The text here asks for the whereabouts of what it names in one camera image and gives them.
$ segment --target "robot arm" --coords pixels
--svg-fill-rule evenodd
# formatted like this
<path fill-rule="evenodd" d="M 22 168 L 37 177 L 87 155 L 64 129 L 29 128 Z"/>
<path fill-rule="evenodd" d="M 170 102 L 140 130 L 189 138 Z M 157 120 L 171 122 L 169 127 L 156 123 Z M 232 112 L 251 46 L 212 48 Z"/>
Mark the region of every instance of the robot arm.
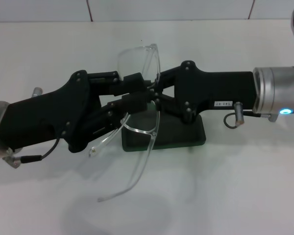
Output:
<path fill-rule="evenodd" d="M 292 28 L 294 31 L 294 13 Z M 162 94 L 170 86 L 174 86 L 174 97 Z M 99 96 L 108 94 L 122 98 L 102 107 Z M 162 72 L 154 83 L 144 81 L 140 73 L 121 81 L 116 71 L 77 71 L 52 93 L 13 104 L 0 101 L 0 157 L 60 138 L 71 152 L 82 151 L 88 142 L 119 128 L 126 113 L 142 112 L 152 100 L 185 124 L 193 123 L 204 110 L 233 108 L 237 126 L 244 122 L 244 110 L 251 109 L 255 115 L 265 114 L 275 121 L 279 113 L 294 113 L 294 67 L 204 72 L 193 61 L 185 61 Z M 42 158 L 34 156 L 24 162 Z"/>

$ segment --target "black cable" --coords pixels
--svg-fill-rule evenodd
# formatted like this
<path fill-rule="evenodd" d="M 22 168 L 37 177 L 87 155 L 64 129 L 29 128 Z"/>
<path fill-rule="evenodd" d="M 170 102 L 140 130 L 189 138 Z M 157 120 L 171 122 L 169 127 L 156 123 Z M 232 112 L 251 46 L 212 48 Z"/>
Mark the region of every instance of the black cable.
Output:
<path fill-rule="evenodd" d="M 31 156 L 21 156 L 20 161 L 21 163 L 33 163 L 33 162 L 38 162 L 41 161 L 42 159 L 46 158 L 59 144 L 60 138 L 57 138 L 55 141 L 54 145 L 51 147 L 51 149 L 45 153 L 43 156 L 42 155 L 31 155 Z"/>
<path fill-rule="evenodd" d="M 57 138 L 57 140 L 55 141 L 55 143 L 51 147 L 51 149 L 41 157 L 41 160 L 44 159 L 45 157 L 47 157 L 50 153 L 52 153 L 53 150 L 56 148 L 56 146 L 59 144 L 59 142 L 60 142 L 60 138 Z"/>
<path fill-rule="evenodd" d="M 226 119 L 228 118 L 228 116 L 231 116 L 231 115 L 235 115 L 235 113 L 229 113 L 229 114 L 225 115 L 225 116 L 224 116 L 224 119 L 223 119 L 223 123 L 225 124 L 225 126 L 226 126 L 227 128 L 230 128 L 230 129 L 236 129 L 237 126 L 230 126 L 230 125 L 227 124 L 227 122 L 226 122 Z"/>
<path fill-rule="evenodd" d="M 227 128 L 230 128 L 230 129 L 236 129 L 238 128 L 237 126 L 230 126 L 227 122 L 226 122 L 226 119 L 231 116 L 231 115 L 235 115 L 235 113 L 229 113 L 227 115 L 224 116 L 223 118 L 223 123 L 225 124 L 225 126 Z M 260 118 L 261 117 L 261 114 L 255 114 L 253 113 L 252 111 L 243 111 L 243 115 L 244 116 L 249 116 L 249 117 L 255 117 L 255 118 Z"/>

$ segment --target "white table surface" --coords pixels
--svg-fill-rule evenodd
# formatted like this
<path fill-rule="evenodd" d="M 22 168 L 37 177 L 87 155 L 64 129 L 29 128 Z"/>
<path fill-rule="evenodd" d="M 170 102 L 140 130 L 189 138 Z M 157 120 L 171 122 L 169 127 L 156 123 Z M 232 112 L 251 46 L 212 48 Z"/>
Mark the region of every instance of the white table surface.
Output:
<path fill-rule="evenodd" d="M 54 91 L 77 70 L 116 70 L 121 50 L 151 43 L 162 71 L 184 60 L 204 71 L 294 66 L 289 20 L 0 23 L 0 100 Z M 226 113 L 203 112 L 205 145 L 152 151 L 139 184 L 103 203 L 97 197 L 125 187 L 139 159 L 120 137 L 94 159 L 64 141 L 17 170 L 0 159 L 0 235 L 294 235 L 294 116 L 247 117 L 230 130 Z"/>

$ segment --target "clear safety glasses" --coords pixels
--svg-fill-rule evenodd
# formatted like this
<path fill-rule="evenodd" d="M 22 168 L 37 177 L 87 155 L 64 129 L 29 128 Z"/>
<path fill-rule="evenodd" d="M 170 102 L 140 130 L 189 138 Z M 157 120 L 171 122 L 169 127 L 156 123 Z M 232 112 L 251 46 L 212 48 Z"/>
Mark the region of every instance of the clear safety glasses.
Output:
<path fill-rule="evenodd" d="M 140 72 L 144 80 L 152 81 L 152 85 L 149 87 L 151 89 L 160 79 L 160 59 L 157 45 L 151 44 L 150 46 L 135 47 L 122 51 L 118 55 L 118 72 L 121 80 L 123 80 L 125 76 Z M 126 114 L 121 121 L 119 129 L 112 131 L 107 138 L 103 139 L 98 145 L 93 146 L 90 149 L 89 156 L 95 157 L 123 128 L 127 129 L 127 138 L 131 139 L 133 145 L 135 145 L 135 135 L 144 135 L 144 138 L 149 140 L 147 150 L 144 153 L 143 166 L 137 179 L 125 190 L 99 197 L 99 202 L 120 196 L 137 185 L 147 165 L 150 152 L 155 144 L 159 122 L 160 112 L 156 110 L 155 103 L 151 102 L 148 104 L 148 109 L 144 112 L 132 115 Z"/>

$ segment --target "silver metal cylinder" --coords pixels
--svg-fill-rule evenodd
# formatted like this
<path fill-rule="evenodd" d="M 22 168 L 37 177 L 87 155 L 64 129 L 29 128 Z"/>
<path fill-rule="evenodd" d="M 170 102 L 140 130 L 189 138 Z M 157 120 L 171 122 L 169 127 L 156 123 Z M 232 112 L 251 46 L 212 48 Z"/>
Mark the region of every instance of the silver metal cylinder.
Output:
<path fill-rule="evenodd" d="M 278 117 L 279 117 L 279 114 L 271 114 L 270 117 L 268 118 L 268 120 L 270 122 L 276 122 Z"/>
<path fill-rule="evenodd" d="M 253 112 L 278 114 L 283 109 L 294 111 L 294 68 L 255 68 L 257 98 Z"/>
<path fill-rule="evenodd" d="M 234 104 L 235 111 L 235 125 L 240 126 L 244 124 L 244 115 L 243 115 L 243 104 L 241 102 L 236 102 Z"/>

